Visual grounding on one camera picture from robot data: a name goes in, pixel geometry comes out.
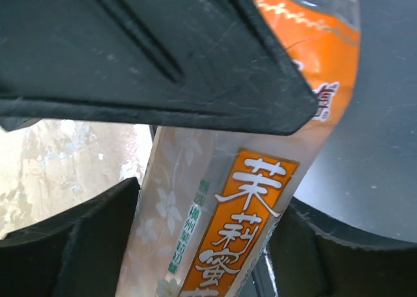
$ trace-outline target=dark gray surface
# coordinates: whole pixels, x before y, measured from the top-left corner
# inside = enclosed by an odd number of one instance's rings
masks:
[[[264,251],[239,297],[278,297],[268,271],[267,257]]]
[[[316,112],[252,0],[0,5],[0,116],[287,135]]]
[[[360,0],[354,97],[296,196],[375,234],[417,242],[417,0]]]

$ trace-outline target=black rubber flap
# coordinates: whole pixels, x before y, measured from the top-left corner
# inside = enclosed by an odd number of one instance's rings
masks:
[[[287,135],[316,107],[252,0],[0,0],[0,116]]]
[[[34,118],[0,118],[0,126],[6,131],[14,131],[23,128],[27,128],[35,123],[37,123],[40,119]]]
[[[280,297],[417,296],[417,244],[356,229],[297,199],[269,246]]]
[[[125,180],[0,240],[0,296],[114,297],[138,191]]]

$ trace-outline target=bottle label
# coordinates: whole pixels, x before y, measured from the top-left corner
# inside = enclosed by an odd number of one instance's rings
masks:
[[[242,149],[182,286],[180,297],[225,296],[267,221],[278,219],[276,204],[298,162]]]

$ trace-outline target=white chinese characters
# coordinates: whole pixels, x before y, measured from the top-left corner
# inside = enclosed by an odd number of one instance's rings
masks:
[[[243,182],[238,188],[240,191],[229,195],[229,196],[221,196],[216,194],[216,198],[219,202],[224,203],[228,201],[232,201],[234,199],[246,196],[246,202],[243,207],[243,210],[247,210],[249,205],[252,202],[252,198],[256,198],[262,205],[275,217],[278,218],[280,213],[273,211],[271,207],[265,202],[263,196],[269,193],[269,188],[280,189],[282,188],[282,183],[278,180],[274,180],[273,178],[268,178],[264,176],[262,173],[257,173],[260,170],[265,170],[269,172],[269,175],[273,177],[274,175],[281,175],[285,176],[287,171],[281,166],[281,163],[268,163],[264,161],[262,158],[258,159],[251,159],[246,158],[244,160],[244,164],[247,167],[252,167],[252,172],[242,172],[237,171],[234,172],[232,177],[234,180],[239,182]]]

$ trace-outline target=beverage bottle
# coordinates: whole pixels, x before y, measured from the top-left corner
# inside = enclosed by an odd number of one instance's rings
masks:
[[[238,296],[349,104],[359,58],[358,0],[253,1],[319,108],[290,136],[160,127],[118,297]]]

